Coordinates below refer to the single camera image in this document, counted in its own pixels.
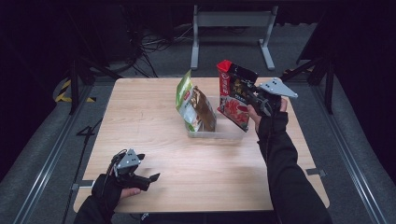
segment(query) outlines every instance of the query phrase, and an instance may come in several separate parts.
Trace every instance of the wooden table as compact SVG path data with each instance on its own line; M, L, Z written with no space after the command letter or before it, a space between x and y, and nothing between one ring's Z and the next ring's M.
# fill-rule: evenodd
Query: wooden table
M96 179L106 172L113 155L133 148L136 154L146 154L135 173L161 176L148 191L122 200L116 212L272 210L254 122L250 120L250 130L241 139L188 137L176 110L176 87L180 80L123 78L116 82L83 179ZM218 78L191 80L206 96L219 96ZM266 80L259 78L257 83ZM298 163L304 170L315 168L291 104L288 112L288 133L299 152ZM320 177L309 175L308 179L329 206ZM90 194L91 189L78 191L75 211Z

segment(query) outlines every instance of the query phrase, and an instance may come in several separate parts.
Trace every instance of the metal rod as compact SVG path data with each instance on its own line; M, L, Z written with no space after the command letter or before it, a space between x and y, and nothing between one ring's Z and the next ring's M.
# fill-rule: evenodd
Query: metal rod
M284 74L280 79L285 82L285 81L287 81L287 80L299 75L304 70L316 65L321 60L322 60L322 58L316 58L314 60L309 61L308 63L304 63L303 65L301 65L301 66L297 67L296 69L288 72L287 74Z
M378 206L373 193L370 190L370 187L367 183L366 177L364 173L361 171L361 168L356 163L351 150L347 144L347 140L342 135L341 129L335 120L334 116L329 115L327 112L326 105L323 104L323 93L320 91L318 86L312 86L311 90L314 93L315 98L317 99L318 104L320 105L321 112L323 113L324 117L330 128L332 129L332 133L335 136L335 139L338 144L338 151L340 152L341 158L346 165L347 170L349 171L350 176L352 177L352 181L355 184L355 187L361 196L361 200L366 207L366 210L373 221L373 223L383 224L388 223L385 220L384 215L380 207Z
M85 86L83 88L82 94L80 95L81 102L85 102L85 99L87 99L87 97L89 96L91 89L92 86ZM35 210L35 206L38 203L38 200L40 199L40 196L43 193L48 181L50 180L50 176L52 175L55 165L62 154L62 151L64 149L64 142L69 135L71 128L76 122L76 119L78 118L78 115L83 105L84 103L80 104L76 108L75 113L73 115L69 115L69 117L67 118L61 130L61 133L56 140L55 145L50 151L49 156L47 157L47 160L43 165L43 168L38 174L35 183L33 184L28 196L26 197L25 202L21 207L20 212L15 217L15 220L13 222L14 224L27 223L30 215L32 215L33 211Z

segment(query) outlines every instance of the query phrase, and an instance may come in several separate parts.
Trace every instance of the snack bag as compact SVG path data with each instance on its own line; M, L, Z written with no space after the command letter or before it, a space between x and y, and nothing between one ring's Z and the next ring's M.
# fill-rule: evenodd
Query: snack bag
M201 92L197 86L194 86L192 90L192 97L190 99L192 107L198 114L203 125L204 132L214 132L216 130L216 114L207 100L203 92Z
M192 97L191 70L181 79L177 85L176 109L186 122L187 128L191 132L197 132L202 121L191 104Z
M249 116L244 89L254 85L259 75L227 60L218 63L218 71L218 111L247 132Z

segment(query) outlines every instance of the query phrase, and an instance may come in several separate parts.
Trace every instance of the plastic container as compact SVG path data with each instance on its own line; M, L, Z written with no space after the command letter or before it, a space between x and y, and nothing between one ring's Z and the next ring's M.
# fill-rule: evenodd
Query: plastic container
M216 113L217 124L214 132L191 132L187 129L188 136L191 138L224 138L224 139L242 139L245 136L245 132L234 124L230 119L222 115L218 111L219 97L218 96L206 96L210 104L213 107L213 111Z

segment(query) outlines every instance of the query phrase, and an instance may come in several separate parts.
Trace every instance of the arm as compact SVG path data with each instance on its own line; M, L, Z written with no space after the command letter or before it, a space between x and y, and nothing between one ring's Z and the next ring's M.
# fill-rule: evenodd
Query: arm
M92 195L78 209L74 223L111 223L119 200L140 193L140 189L122 189L116 182L116 177L112 175L107 179L106 175L99 175L93 185Z
M256 121L260 151L267 164L268 184L276 214L282 224L332 223L322 200L297 164L297 150L286 133L289 119L285 111L284 106L283 112L279 112L272 121L269 117L258 119L255 112L251 116Z

